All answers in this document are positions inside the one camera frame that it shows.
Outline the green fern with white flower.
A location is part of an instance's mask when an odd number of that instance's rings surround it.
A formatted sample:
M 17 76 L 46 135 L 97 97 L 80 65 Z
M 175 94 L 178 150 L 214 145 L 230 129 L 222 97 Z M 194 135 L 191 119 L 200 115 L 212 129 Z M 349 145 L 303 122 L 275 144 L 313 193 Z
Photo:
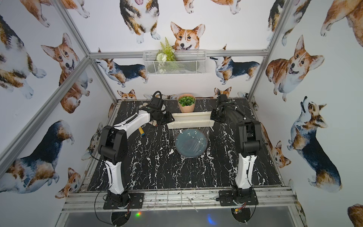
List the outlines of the green fern with white flower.
M 156 62 L 158 64 L 158 72 L 166 74 L 176 69 L 175 49 L 170 45 L 167 38 L 165 42 L 160 42 L 161 50 L 157 53 Z

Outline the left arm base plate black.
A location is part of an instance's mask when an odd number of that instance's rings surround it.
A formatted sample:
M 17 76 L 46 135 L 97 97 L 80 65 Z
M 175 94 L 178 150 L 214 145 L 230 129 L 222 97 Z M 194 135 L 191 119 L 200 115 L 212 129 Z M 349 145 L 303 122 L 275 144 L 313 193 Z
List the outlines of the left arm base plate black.
M 124 192 L 123 194 L 113 194 L 108 192 L 103 209 L 141 209 L 143 206 L 144 196 L 144 193 Z

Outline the yellow toy shovel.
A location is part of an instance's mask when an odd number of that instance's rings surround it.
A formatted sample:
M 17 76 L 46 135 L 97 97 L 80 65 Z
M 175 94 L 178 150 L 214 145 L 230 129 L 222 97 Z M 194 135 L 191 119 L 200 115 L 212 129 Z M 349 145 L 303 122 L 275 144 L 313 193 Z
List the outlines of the yellow toy shovel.
M 139 127 L 139 132 L 140 132 L 141 136 L 144 136 L 145 135 L 145 132 L 144 132 L 144 130 L 143 130 L 142 127 Z

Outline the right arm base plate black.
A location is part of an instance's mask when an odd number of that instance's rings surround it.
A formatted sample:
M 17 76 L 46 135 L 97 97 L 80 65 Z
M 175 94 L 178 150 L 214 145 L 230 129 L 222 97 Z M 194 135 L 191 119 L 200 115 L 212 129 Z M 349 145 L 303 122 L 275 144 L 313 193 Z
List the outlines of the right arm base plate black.
M 224 190 L 218 192 L 216 201 L 221 206 L 258 205 L 258 198 L 252 188 L 238 190 Z

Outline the pink pot with green plant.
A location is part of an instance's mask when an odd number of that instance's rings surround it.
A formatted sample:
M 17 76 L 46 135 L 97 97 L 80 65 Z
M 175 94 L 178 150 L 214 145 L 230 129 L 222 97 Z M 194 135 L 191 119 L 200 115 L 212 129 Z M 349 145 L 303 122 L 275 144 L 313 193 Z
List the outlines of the pink pot with green plant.
M 178 97 L 178 106 L 182 113 L 192 113 L 195 103 L 196 98 L 192 94 L 183 94 Z

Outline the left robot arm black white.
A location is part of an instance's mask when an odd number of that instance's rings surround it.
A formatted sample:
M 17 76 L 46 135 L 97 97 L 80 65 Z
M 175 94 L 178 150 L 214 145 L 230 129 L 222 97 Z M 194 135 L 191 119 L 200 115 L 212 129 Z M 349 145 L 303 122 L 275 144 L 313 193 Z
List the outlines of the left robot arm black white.
M 125 121 L 106 126 L 101 131 L 98 153 L 107 168 L 107 196 L 118 205 L 125 207 L 130 200 L 122 174 L 122 163 L 128 154 L 128 138 L 147 123 L 158 126 L 173 122 L 174 117 L 163 105 L 163 99 L 153 97 L 150 103 L 139 107 L 135 114 Z

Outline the beige work glove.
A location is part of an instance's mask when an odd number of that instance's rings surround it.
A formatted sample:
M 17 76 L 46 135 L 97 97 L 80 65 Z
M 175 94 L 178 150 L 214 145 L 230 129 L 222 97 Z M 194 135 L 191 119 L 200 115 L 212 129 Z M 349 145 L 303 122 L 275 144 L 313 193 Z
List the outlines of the beige work glove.
M 147 107 L 148 107 L 148 103 L 143 103 L 142 105 L 139 106 L 139 110 L 144 110 L 146 111 L 147 110 Z M 154 127 L 157 127 L 158 126 L 158 123 L 156 120 L 150 120 L 148 122 L 150 125 L 154 126 Z

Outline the aluminium front rail frame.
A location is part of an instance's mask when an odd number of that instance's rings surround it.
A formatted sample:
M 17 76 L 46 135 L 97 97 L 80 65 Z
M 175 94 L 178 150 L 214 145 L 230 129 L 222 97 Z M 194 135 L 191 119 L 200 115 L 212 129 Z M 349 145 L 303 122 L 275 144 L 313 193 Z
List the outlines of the aluminium front rail frame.
M 111 211 L 172 211 L 237 208 L 242 203 L 223 198 L 226 188 L 182 189 L 143 191 L 143 198 L 131 191 L 134 198 L 131 205 L 124 207 L 106 202 L 105 192 L 71 194 L 62 208 L 63 213 L 73 212 L 111 212 Z M 289 187 L 257 187 L 255 198 L 260 207 L 290 206 L 297 202 Z

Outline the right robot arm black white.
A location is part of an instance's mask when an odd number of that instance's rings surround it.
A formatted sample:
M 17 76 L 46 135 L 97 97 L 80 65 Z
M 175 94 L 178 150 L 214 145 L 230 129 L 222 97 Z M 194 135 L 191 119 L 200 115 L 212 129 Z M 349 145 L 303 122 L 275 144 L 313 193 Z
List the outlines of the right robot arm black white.
M 213 109 L 210 119 L 220 124 L 227 119 L 235 123 L 235 151 L 239 160 L 232 199 L 238 204 L 244 203 L 252 198 L 254 192 L 251 184 L 252 172 L 263 147 L 261 123 L 248 118 L 225 94 L 218 95 L 217 108 Z

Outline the cream plastic wrap dispenser box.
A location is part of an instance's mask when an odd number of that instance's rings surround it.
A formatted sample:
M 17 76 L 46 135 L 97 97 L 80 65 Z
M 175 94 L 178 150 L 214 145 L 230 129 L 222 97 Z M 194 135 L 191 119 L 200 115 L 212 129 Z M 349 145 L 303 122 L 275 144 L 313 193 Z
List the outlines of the cream plastic wrap dispenser box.
M 173 113 L 174 121 L 167 124 L 168 129 L 187 129 L 213 127 L 215 121 L 211 120 L 211 111 L 192 113 Z

